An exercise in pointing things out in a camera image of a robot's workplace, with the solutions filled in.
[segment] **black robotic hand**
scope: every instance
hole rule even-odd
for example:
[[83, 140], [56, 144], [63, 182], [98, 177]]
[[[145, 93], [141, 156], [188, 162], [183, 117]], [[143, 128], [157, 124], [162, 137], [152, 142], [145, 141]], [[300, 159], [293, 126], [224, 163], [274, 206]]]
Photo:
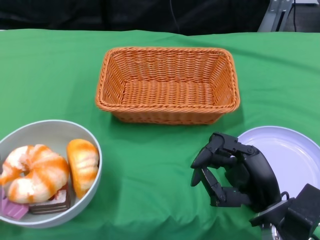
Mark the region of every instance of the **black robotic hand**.
[[[208, 168], [225, 168], [232, 187], [223, 187]], [[251, 225], [274, 225], [282, 240], [308, 240], [320, 222], [320, 190], [307, 184], [297, 198], [280, 193], [277, 178], [265, 156], [238, 138], [215, 132], [191, 168], [191, 186], [200, 182], [214, 207], [249, 206], [258, 213]]]

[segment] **wicker basket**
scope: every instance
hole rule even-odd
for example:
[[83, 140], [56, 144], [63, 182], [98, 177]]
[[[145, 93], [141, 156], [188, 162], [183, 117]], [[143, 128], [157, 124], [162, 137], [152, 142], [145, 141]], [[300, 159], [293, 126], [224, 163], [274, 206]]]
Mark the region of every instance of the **wicker basket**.
[[105, 55], [95, 101], [123, 122], [192, 125], [233, 112], [240, 97], [224, 49], [121, 47]]

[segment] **croissant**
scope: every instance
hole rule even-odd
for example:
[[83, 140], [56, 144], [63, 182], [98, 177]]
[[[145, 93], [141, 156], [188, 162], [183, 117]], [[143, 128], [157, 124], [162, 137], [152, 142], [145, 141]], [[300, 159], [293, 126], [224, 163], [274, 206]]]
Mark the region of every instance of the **croissant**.
[[89, 141], [74, 139], [66, 148], [71, 168], [73, 189], [81, 199], [93, 185], [98, 174], [99, 152]]
[[42, 203], [61, 189], [69, 178], [67, 161], [45, 145], [13, 150], [2, 166], [1, 184], [7, 198], [18, 204]]

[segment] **green tablecloth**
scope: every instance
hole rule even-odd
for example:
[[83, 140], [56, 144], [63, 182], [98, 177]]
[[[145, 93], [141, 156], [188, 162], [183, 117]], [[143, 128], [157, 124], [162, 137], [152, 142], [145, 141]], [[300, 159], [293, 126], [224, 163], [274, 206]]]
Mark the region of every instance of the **green tablecloth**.
[[[220, 47], [235, 60], [241, 105], [209, 126], [121, 123], [94, 102], [106, 51], [118, 46]], [[247, 208], [213, 208], [190, 187], [190, 164], [214, 131], [294, 129], [320, 144], [320, 34], [182, 36], [143, 31], [0, 32], [0, 139], [22, 125], [63, 119], [88, 128], [103, 151], [96, 196], [50, 229], [0, 222], [2, 240], [258, 240]], [[223, 171], [217, 175], [224, 185]]]

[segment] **cable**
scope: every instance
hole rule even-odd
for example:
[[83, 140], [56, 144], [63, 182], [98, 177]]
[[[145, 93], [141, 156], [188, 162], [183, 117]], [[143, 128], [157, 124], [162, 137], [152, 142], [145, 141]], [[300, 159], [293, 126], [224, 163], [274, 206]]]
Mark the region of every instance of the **cable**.
[[320, 240], [316, 235], [312, 234], [313, 240]]
[[169, 3], [170, 3], [170, 10], [171, 10], [171, 15], [172, 15], [173, 20], [174, 20], [174, 24], [175, 24], [175, 26], [176, 26], [176, 29], [177, 29], [177, 31], [178, 31], [178, 34], [180, 34], [180, 27], [179, 27], [179, 24], [178, 24], [177, 19], [176, 19], [176, 17], [175, 17], [175, 14], [174, 14], [174, 9], [173, 9], [173, 7], [172, 7], [172, 0], [169, 0]]
[[293, 0], [293, 4], [294, 4], [294, 9], [293, 9], [293, 26], [294, 26], [294, 31], [297, 31], [297, 26], [296, 26], [296, 0]]
[[287, 191], [284, 191], [283, 193], [281, 193], [281, 198], [283, 198], [284, 195], [286, 196], [286, 199], [289, 200], [290, 196], [289, 196], [289, 193]]

